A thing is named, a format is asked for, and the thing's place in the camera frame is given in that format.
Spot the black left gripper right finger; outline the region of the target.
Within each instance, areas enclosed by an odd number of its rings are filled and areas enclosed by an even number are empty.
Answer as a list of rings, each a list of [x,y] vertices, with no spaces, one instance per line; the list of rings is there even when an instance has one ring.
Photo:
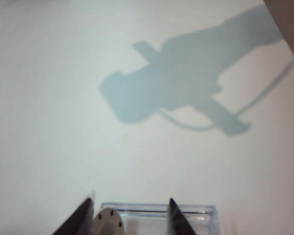
[[[167,223],[169,235],[196,235],[173,198],[169,200],[167,207]]]

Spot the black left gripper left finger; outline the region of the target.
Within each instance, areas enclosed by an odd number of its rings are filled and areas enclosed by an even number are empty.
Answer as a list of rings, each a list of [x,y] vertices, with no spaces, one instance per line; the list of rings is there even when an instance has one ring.
[[[53,235],[91,235],[95,193],[92,192],[74,212],[52,233]]]

